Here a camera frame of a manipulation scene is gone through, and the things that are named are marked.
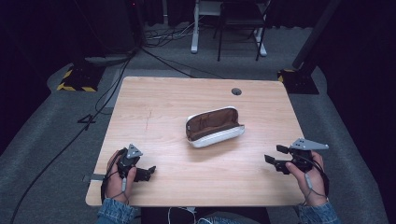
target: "pouch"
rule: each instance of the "pouch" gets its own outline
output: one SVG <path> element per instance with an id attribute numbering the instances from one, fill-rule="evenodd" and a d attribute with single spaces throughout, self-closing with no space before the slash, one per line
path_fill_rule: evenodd
<path id="1" fill-rule="evenodd" d="M 238 123 L 238 111 L 233 106 L 191 115 L 186 122 L 186 135 L 194 147 L 206 147 L 241 135 L 245 125 Z"/>

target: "black chair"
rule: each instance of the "black chair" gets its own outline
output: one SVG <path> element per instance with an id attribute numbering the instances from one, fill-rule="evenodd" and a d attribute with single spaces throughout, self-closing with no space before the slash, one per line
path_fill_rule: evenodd
<path id="1" fill-rule="evenodd" d="M 219 24 L 216 28 L 215 34 L 213 35 L 213 38 L 216 38 L 218 30 L 220 31 L 218 62 L 220 61 L 223 30 L 226 27 L 233 27 L 234 29 L 240 30 L 251 30 L 248 38 L 253 36 L 255 29 L 262 28 L 259 48 L 256 55 L 256 61 L 259 60 L 260 49 L 262 47 L 262 40 L 265 30 L 264 15 L 267 9 L 268 7 L 262 13 L 259 6 L 256 4 L 256 1 L 254 0 L 224 1 L 221 4 Z"/>

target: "tabletop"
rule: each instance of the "tabletop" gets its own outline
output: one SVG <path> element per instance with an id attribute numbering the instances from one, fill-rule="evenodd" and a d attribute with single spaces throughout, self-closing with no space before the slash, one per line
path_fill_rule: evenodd
<path id="1" fill-rule="evenodd" d="M 237 88 L 241 94 L 235 95 Z M 245 133 L 194 148 L 186 119 L 235 106 Z M 109 122 L 95 174 L 103 175 L 113 153 L 134 144 L 143 156 L 137 167 L 156 166 L 150 181 L 133 184 L 135 206 L 278 206 L 304 201 L 292 175 L 277 172 L 264 154 L 303 137 L 282 83 L 278 81 L 126 77 Z M 101 205 L 100 181 L 92 181 L 88 205 Z"/>

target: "blue denim jacket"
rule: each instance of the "blue denim jacket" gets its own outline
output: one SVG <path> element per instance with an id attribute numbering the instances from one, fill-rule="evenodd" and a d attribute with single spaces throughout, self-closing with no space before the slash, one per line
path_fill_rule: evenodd
<path id="1" fill-rule="evenodd" d="M 119 203 L 113 199 L 105 199 L 98 212 L 96 224 L 128 224 L 134 219 L 136 210 L 131 206 Z M 303 224 L 327 223 L 339 224 L 341 221 L 330 203 L 320 206 L 299 205 L 299 217 Z M 224 217 L 207 217 L 213 224 L 242 224 Z M 207 224 L 205 220 L 200 220 L 198 224 Z"/>

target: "sleeve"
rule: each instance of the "sleeve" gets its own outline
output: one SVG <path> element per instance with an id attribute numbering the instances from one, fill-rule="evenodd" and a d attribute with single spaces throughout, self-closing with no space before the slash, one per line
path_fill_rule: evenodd
<path id="1" fill-rule="evenodd" d="M 327 202 L 319 206 L 304 206 L 298 205 L 299 217 L 301 223 L 313 224 L 313 223 L 328 223 L 328 224 L 340 224 L 341 221 L 335 214 L 334 209 L 330 202 Z"/>
<path id="2" fill-rule="evenodd" d="M 105 199 L 98 212 L 96 224 L 128 224 L 134 219 L 135 209 L 113 199 Z"/>

